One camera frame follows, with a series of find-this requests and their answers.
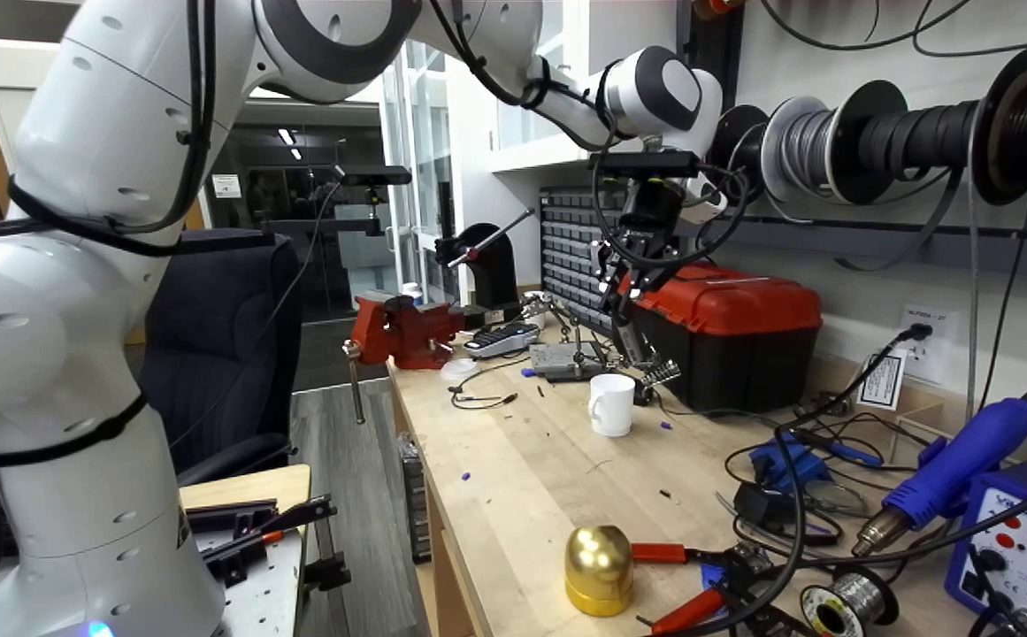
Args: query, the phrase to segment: brass cap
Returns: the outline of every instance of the brass cap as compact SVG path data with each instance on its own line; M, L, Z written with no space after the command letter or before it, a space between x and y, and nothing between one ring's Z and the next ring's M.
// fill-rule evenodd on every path
M611 616L631 605L635 560L613 525L577 528L565 547L565 590L581 612Z

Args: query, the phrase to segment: power outlet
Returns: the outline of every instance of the power outlet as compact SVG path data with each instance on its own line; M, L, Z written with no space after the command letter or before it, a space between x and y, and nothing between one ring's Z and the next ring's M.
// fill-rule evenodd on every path
M902 344L909 355L906 360L907 375L930 383L941 383L942 376L949 368L950 352L954 349L954 339L961 324L961 314L949 309L926 307L906 303L903 306L901 330L915 323L925 323L935 333L924 341L907 341Z

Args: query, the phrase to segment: black chair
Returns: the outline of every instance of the black chair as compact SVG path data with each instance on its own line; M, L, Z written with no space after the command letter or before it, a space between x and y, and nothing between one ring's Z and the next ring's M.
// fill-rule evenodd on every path
M184 241L261 235L184 233ZM144 322L140 385L175 444L179 485L288 463L302 298L290 238L170 259Z

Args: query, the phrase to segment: blue heat gun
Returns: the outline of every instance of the blue heat gun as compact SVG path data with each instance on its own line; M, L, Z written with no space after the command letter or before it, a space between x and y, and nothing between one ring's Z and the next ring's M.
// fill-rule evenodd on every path
M946 444L938 439L918 456L918 472L882 500L882 511L858 533L857 557L882 551L906 531L921 531L935 516L965 512L969 481L997 469L1027 439L1027 400L1006 398L974 416Z

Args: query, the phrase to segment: mug handle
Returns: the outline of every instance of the mug handle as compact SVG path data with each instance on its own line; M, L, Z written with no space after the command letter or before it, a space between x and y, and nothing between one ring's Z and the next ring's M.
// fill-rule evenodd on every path
M601 396L595 396L595 397L593 397L592 400L589 400L589 402L587 402L587 416L589 416L591 419L593 419L593 420L599 420L599 419L601 419L601 418L599 418L598 415L596 415L596 406L599 405L599 402L601 402L601 399L603 399L603 395L601 395Z

